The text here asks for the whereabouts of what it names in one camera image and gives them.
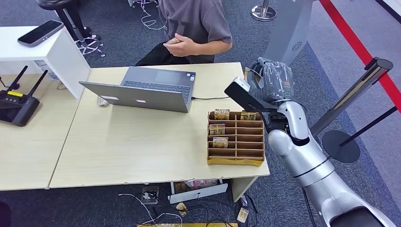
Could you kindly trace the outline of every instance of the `smartphone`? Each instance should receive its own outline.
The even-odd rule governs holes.
[[[46,23],[35,28],[34,30],[19,37],[18,42],[28,47],[37,46],[41,42],[45,41],[50,36],[58,32],[60,29],[62,29],[63,26],[64,24],[60,21],[49,20]]]

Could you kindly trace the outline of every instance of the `stanchion base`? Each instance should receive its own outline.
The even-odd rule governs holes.
[[[361,154],[361,150],[355,140],[340,147],[340,144],[350,136],[341,131],[328,131],[324,134],[322,145],[326,152],[340,162],[356,162]]]
[[[251,16],[259,21],[271,21],[276,17],[276,11],[272,7],[267,8],[267,13],[265,17],[261,16],[262,6],[255,6],[251,10]]]

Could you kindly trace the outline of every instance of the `silver laptop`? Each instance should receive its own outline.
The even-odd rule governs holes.
[[[113,105],[188,113],[194,72],[129,67],[120,85],[80,81]]]

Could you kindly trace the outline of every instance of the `wooden organizer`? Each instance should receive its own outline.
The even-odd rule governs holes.
[[[224,135],[210,135],[211,124],[226,124]],[[228,148],[213,148],[214,137],[228,137]],[[255,121],[241,121],[241,112],[230,112],[229,120],[208,115],[208,165],[261,166],[264,162],[264,125],[257,114]]]

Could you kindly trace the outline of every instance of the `router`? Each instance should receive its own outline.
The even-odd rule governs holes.
[[[12,91],[27,68],[28,66],[25,66],[22,69],[7,90],[0,91],[0,121],[20,127],[25,126],[39,106],[39,100],[32,95],[42,82],[47,70],[43,72],[28,95]]]

